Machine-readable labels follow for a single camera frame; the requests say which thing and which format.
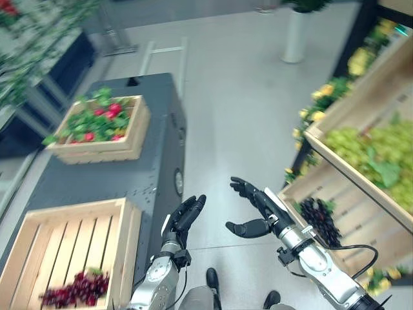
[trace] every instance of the gray floor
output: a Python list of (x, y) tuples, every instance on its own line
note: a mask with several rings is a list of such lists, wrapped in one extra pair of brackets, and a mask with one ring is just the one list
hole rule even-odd
[[(288, 11), (282, 9), (270, 15), (247, 12), (129, 28), (139, 52), (114, 57), (105, 74), (107, 79), (136, 76), (150, 41), (159, 48), (174, 47), (183, 36), (188, 38), (185, 196), (208, 196), (188, 238), (193, 258), (188, 288), (204, 285), (206, 269), (215, 267), (225, 310), (260, 309), (271, 289), (279, 290), (282, 301), (297, 310), (332, 309), (308, 280), (280, 266), (275, 256), (279, 242), (273, 236), (244, 240), (225, 229), (228, 220), (245, 222), (259, 216), (228, 183), (236, 175), (258, 187), (281, 188), (284, 168), (296, 153), (291, 132), (298, 111), (328, 79), (357, 7), (341, 3), (314, 14), (307, 58), (298, 65), (279, 59), (288, 22)], [(99, 38), (92, 39), (99, 46)], [(101, 78), (108, 61), (97, 60), (80, 93)], [(177, 78), (178, 61), (179, 52), (158, 54), (148, 73), (173, 72)], [(407, 304), (389, 309), (411, 307), (409, 290), (400, 297)]]

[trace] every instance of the wooden crate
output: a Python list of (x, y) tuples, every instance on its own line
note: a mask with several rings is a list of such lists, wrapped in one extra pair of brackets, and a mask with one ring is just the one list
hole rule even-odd
[(331, 130), (353, 127), (365, 132), (388, 123), (398, 109), (403, 119), (413, 119), (413, 36), (400, 39), (383, 53), (351, 95), (335, 102), (323, 120), (305, 132), (307, 140), (324, 158), (356, 182), (413, 233), (413, 216), (364, 175), (328, 148), (324, 139)]
[(0, 309), (46, 309), (39, 295), (88, 267), (109, 272), (108, 292), (95, 307), (76, 309), (126, 305), (140, 223), (141, 211), (126, 198), (28, 212), (0, 277)]
[[(72, 137), (66, 139), (64, 144), (53, 143), (47, 149), (57, 155), (66, 163), (95, 163), (99, 161), (136, 160), (139, 158), (146, 131), (150, 121), (150, 111), (142, 96), (118, 97), (130, 100), (126, 111), (130, 114), (128, 128), (125, 136), (117, 141), (95, 141), (70, 144)], [(94, 100), (89, 101), (93, 109), (98, 107)], [(67, 112), (65, 118), (56, 130), (58, 136), (66, 128), (69, 117), (84, 109), (80, 102), (76, 102)]]
[[(309, 196), (336, 202), (332, 218), (343, 235), (341, 244), (375, 247), (379, 251), (379, 259), (374, 267), (395, 266), (413, 254), (413, 236), (326, 161), (279, 194), (292, 217), (302, 227), (308, 224), (295, 210), (294, 203), (302, 202)], [(373, 257), (372, 251), (367, 249), (330, 251), (330, 254), (348, 274), (355, 274)]]

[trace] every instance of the gray table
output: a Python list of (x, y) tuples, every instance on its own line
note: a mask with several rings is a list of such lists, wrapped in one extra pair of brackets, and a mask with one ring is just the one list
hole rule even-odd
[(133, 161), (66, 165), (52, 156), (0, 259), (3, 270), (26, 211), (127, 197), (143, 212), (134, 281), (149, 258), (160, 250), (161, 226), (180, 203), (175, 175), (183, 172), (186, 119), (170, 74), (131, 77), (94, 83), (114, 96), (142, 94), (151, 111), (141, 157)]

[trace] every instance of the potted plant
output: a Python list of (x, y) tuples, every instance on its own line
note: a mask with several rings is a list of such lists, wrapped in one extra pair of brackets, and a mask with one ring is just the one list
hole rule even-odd
[(283, 61), (299, 63), (304, 59), (310, 13), (322, 10), (329, 2), (331, 0), (283, 0), (292, 5)]

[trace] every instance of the green grape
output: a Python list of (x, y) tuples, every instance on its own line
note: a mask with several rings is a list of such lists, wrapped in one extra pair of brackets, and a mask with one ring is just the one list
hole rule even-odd
[(385, 191), (413, 214), (413, 121), (374, 127), (368, 136), (360, 136), (357, 129), (350, 127), (332, 130), (325, 144), (372, 182), (383, 184), (383, 177), (369, 164), (369, 147), (376, 151), (375, 162), (398, 165), (399, 180)]

